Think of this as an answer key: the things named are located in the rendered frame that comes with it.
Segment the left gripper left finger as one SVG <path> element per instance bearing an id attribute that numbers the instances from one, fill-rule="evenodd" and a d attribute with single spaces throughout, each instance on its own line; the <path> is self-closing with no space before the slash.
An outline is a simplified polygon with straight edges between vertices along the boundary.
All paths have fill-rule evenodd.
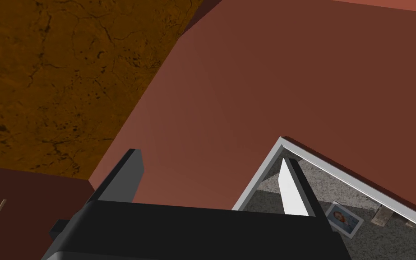
<path id="1" fill-rule="evenodd" d="M 143 173 L 141 150 L 129 149 L 87 202 L 96 200 L 133 202 Z"/>

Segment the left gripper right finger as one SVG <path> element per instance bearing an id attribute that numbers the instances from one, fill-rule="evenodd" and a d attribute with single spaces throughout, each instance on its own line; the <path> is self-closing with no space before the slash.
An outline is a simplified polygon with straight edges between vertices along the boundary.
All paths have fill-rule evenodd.
<path id="1" fill-rule="evenodd" d="M 282 160 L 278 185 L 285 214 L 325 216 L 315 193 L 295 159 L 285 158 Z"/>

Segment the framed portrait picture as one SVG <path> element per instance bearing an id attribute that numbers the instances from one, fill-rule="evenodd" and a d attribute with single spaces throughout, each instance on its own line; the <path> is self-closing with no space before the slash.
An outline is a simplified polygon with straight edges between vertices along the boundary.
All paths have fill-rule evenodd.
<path id="1" fill-rule="evenodd" d="M 329 224 L 339 230 L 343 235 L 352 239 L 364 220 L 355 215 L 355 213 L 348 210 L 343 205 L 334 201 L 326 212 L 327 220 Z"/>

